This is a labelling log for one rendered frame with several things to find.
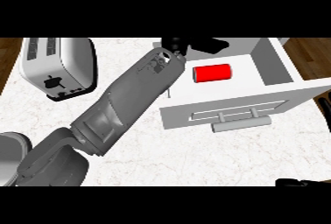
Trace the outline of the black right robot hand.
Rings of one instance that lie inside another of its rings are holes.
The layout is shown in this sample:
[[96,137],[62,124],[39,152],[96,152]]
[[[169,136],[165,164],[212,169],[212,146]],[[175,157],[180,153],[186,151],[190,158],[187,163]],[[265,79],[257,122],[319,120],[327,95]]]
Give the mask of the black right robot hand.
[[313,181],[313,180],[296,180],[292,178],[279,178],[274,181],[276,186],[329,186],[331,182]]

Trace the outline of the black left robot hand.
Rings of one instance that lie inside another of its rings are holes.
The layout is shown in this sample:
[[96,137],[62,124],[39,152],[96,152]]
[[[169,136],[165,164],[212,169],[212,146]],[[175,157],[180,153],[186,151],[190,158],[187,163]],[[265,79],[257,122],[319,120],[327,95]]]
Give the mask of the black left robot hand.
[[186,55],[187,48],[195,51],[215,54],[221,49],[228,47],[228,42],[215,38],[162,38],[161,47],[172,53],[178,52]]

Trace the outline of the red can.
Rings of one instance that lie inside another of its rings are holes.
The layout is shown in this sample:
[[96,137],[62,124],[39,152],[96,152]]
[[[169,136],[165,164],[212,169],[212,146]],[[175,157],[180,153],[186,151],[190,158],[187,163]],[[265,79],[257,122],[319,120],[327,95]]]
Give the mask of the red can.
[[231,78],[230,65],[196,66],[192,69],[192,78],[196,83],[228,80]]

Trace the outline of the white open drawer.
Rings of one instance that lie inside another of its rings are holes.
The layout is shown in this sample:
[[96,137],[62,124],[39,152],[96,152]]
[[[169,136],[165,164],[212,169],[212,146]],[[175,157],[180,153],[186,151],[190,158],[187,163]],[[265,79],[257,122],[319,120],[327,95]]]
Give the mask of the white open drawer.
[[[302,80],[277,38],[221,38],[228,47],[215,54],[187,49],[186,69],[169,87],[169,98],[211,101],[299,89],[331,89],[331,78]],[[228,64],[231,78],[195,83],[192,69]]]

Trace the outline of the dark curved object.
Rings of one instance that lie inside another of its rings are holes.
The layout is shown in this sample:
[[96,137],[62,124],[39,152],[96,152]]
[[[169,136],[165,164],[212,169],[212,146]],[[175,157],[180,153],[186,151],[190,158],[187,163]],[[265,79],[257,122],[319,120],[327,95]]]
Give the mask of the dark curved object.
[[316,97],[314,98],[314,103],[316,106],[319,107],[323,117],[325,117],[325,122],[326,122],[326,126],[331,132],[331,92],[326,94],[327,98],[325,97]]

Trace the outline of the silver toaster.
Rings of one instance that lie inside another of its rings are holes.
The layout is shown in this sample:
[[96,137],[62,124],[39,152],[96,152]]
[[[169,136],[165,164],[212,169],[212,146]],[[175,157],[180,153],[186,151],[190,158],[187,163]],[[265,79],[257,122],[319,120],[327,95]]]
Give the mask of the silver toaster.
[[91,40],[23,38],[19,70],[23,79],[54,102],[90,93],[98,77]]

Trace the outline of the pale grey rounded object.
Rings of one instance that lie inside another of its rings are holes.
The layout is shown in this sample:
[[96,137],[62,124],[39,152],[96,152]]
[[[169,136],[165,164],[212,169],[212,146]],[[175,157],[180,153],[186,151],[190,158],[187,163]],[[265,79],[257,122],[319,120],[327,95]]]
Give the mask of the pale grey rounded object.
[[0,186],[16,185],[16,168],[30,149],[32,145],[23,134],[0,133]]

